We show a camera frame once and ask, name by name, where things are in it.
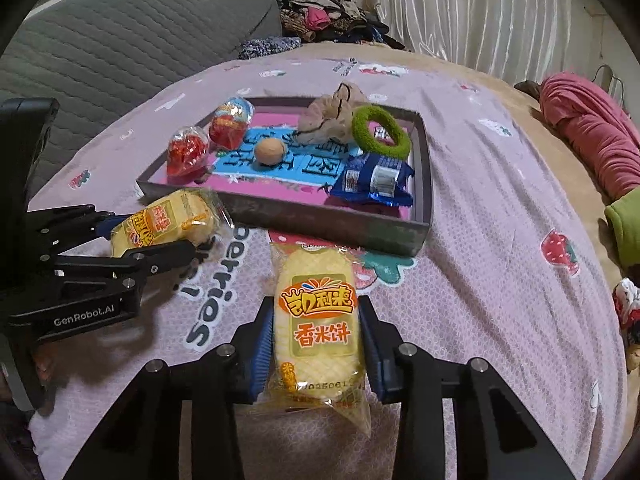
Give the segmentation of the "yellow rice cracker pack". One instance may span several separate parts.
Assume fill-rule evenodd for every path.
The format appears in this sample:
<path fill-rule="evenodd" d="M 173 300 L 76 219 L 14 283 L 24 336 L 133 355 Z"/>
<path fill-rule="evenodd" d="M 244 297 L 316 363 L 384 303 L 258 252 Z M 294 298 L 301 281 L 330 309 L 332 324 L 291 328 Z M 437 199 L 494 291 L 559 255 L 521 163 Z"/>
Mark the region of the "yellow rice cracker pack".
<path fill-rule="evenodd" d="M 110 234 L 112 256 L 177 240 L 200 246 L 233 228 L 234 222 L 216 192 L 180 188 L 114 226 Z"/>
<path fill-rule="evenodd" d="M 259 403 L 280 412 L 332 408 L 371 433 L 352 257 L 343 248 L 271 245 L 272 369 Z"/>

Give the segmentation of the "clear red-filled surprise egg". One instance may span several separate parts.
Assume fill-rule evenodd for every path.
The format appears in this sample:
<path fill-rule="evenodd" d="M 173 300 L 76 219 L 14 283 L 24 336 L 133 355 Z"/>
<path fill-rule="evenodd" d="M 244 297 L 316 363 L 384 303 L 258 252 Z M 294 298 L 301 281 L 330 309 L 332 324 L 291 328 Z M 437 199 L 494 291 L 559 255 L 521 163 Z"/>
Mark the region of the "clear red-filled surprise egg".
<path fill-rule="evenodd" d="M 182 178 L 203 171 L 209 153 L 209 136 L 198 126 L 182 127 L 169 139 L 166 172 L 170 178 Z"/>

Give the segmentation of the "small tan ball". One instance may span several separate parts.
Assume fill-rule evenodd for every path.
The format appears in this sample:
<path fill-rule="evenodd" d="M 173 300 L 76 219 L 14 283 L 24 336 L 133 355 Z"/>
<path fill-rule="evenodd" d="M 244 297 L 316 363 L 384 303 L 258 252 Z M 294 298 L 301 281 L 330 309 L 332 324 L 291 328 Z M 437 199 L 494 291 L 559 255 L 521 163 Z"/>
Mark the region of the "small tan ball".
<path fill-rule="evenodd" d="M 279 138 L 265 138 L 260 140 L 255 148 L 254 155 L 262 166 L 273 167 L 283 162 L 288 149 Z"/>

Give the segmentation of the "blue snack packet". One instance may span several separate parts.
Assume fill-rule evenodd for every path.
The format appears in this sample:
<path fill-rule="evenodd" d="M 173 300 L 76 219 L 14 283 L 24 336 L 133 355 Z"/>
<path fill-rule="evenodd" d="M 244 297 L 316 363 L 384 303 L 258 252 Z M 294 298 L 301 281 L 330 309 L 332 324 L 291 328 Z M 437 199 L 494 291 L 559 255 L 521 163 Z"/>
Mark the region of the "blue snack packet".
<path fill-rule="evenodd" d="M 375 153 L 350 156 L 329 194 L 354 204 L 411 207 L 408 181 L 413 176 L 401 159 Z"/>

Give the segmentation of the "pink strawberry print blanket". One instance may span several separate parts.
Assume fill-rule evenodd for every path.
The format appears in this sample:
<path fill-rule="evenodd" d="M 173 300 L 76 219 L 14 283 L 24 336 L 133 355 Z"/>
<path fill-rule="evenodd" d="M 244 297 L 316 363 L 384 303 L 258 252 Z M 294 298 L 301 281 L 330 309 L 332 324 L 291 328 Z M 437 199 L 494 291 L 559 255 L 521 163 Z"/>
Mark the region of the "pink strawberry print blanket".
<path fill-rule="evenodd" d="M 32 206 L 137 211 L 134 181 L 171 133 L 233 93 L 322 96 L 344 81 L 375 103 L 419 113 L 430 152 L 433 224 L 420 254 L 363 259 L 361 289 L 378 316 L 436 358 L 485 358 L 573 474 L 603 477 L 620 452 L 626 412 L 611 289 L 562 186 L 488 89 L 395 63 L 224 63 L 111 124 Z M 274 289 L 271 240 L 264 230 L 239 230 L 188 278 L 163 276 L 138 318 L 61 342 L 52 411 L 29 425 L 47 478 L 64 476 L 144 363 L 192 361 L 254 318 Z"/>

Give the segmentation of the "grey quilted headboard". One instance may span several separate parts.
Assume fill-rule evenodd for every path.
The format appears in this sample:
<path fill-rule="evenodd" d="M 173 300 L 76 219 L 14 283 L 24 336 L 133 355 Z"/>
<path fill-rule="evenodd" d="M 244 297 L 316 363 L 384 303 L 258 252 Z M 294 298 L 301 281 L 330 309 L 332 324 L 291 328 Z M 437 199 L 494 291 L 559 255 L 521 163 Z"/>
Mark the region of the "grey quilted headboard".
<path fill-rule="evenodd" d="M 28 192 L 160 90 L 278 36 L 277 0 L 64 0 L 24 21 L 1 57 L 1 96 L 60 103 Z"/>

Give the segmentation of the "red white patterned cloth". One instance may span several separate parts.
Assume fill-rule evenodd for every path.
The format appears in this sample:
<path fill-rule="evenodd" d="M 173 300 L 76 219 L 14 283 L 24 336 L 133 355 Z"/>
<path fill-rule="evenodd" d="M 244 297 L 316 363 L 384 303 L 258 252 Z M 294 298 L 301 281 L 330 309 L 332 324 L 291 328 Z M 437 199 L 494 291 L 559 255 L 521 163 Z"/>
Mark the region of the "red white patterned cloth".
<path fill-rule="evenodd" d="M 629 278 L 623 278 L 613 290 L 615 310 L 627 344 L 639 343 L 640 292 Z"/>

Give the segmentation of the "pink and blue book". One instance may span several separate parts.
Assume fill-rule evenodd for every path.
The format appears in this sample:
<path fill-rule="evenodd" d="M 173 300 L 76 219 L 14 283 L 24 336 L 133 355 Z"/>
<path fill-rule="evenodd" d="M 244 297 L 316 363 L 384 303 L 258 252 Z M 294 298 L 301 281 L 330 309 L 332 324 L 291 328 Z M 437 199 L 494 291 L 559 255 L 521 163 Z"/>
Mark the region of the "pink and blue book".
<path fill-rule="evenodd" d="M 416 176 L 408 181 L 408 191 L 413 197 L 411 207 L 357 205 L 332 197 L 330 189 L 345 162 L 350 156 L 361 155 L 363 150 L 355 143 L 297 143 L 294 133 L 299 113 L 298 107 L 290 110 L 282 106 L 258 107 L 237 150 L 209 152 L 203 171 L 182 178 L 168 177 L 166 154 L 160 154 L 138 177 L 140 188 L 151 198 L 160 197 L 180 186 L 199 186 L 212 188 L 219 194 L 227 193 L 231 198 L 265 198 L 309 206 L 335 206 L 419 222 L 426 218 L 422 207 L 428 204 L 428 199 L 422 196 Z M 277 166 L 262 166 L 255 158 L 254 148 L 265 138 L 279 138 L 288 149 L 283 162 Z"/>

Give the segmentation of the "green fleece cloth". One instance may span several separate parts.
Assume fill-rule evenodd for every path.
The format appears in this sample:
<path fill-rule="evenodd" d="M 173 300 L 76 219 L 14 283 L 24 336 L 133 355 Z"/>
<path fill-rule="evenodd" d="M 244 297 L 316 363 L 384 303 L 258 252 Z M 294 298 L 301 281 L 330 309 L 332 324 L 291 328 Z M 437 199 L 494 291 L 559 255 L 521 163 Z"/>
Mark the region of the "green fleece cloth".
<path fill-rule="evenodd" d="M 624 269 L 639 264 L 639 196 L 628 193 L 605 207 L 605 217 L 612 226 L 618 258 Z"/>

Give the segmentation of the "blue floral cloth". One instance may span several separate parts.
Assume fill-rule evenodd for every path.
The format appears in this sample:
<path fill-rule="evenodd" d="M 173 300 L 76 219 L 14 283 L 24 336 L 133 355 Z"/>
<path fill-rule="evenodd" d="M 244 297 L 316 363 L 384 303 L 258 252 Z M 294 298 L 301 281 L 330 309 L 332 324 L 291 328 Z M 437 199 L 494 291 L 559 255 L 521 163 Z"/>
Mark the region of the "blue floral cloth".
<path fill-rule="evenodd" d="M 239 50 L 240 60 L 251 58 L 263 58 L 283 52 L 298 49 L 302 46 L 302 40 L 298 37 L 271 36 L 244 41 Z"/>

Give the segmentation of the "pink quilt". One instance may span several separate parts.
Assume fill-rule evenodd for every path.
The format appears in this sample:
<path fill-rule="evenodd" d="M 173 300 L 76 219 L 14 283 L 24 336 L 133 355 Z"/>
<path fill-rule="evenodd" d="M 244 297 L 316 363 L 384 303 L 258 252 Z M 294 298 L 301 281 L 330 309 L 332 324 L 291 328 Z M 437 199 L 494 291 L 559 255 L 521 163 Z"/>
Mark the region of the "pink quilt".
<path fill-rule="evenodd" d="M 639 131 L 612 96 L 582 76 L 562 72 L 542 82 L 539 105 L 610 200 L 638 188 Z"/>

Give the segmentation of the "pile of clothes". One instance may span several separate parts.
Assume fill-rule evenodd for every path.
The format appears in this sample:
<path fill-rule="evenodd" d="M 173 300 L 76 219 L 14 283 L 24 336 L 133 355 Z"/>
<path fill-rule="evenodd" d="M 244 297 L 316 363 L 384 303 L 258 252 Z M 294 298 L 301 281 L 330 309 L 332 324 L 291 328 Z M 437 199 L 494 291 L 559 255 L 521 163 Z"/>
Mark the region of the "pile of clothes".
<path fill-rule="evenodd" d="M 356 0 L 277 0 L 283 35 L 302 44 L 382 44 L 394 50 L 405 46 L 390 34 L 374 11 Z"/>

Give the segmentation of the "beige bed sheet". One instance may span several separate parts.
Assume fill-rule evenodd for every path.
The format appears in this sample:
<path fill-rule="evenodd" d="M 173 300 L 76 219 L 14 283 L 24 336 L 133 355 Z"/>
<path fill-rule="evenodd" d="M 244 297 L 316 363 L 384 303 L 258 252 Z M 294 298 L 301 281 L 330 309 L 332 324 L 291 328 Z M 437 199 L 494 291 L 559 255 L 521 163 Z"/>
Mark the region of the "beige bed sheet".
<path fill-rule="evenodd" d="M 434 214 L 414 268 L 378 290 L 378 314 L 441 359 L 484 356 L 547 425 L 620 424 L 627 372 L 612 264 L 591 238 L 600 195 L 537 103 L 441 62 L 303 53 L 300 93 L 342 81 L 376 104 L 418 112 Z"/>

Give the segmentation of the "white shiny curtain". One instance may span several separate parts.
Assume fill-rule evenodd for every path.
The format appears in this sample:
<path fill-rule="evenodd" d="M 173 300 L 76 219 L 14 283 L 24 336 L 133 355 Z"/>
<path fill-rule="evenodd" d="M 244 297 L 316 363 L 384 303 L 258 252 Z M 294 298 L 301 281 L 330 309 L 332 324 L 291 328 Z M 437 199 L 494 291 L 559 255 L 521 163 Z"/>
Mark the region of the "white shiny curtain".
<path fill-rule="evenodd" d="M 585 75 L 593 20 L 585 0 L 370 0 L 390 36 L 509 84 Z"/>

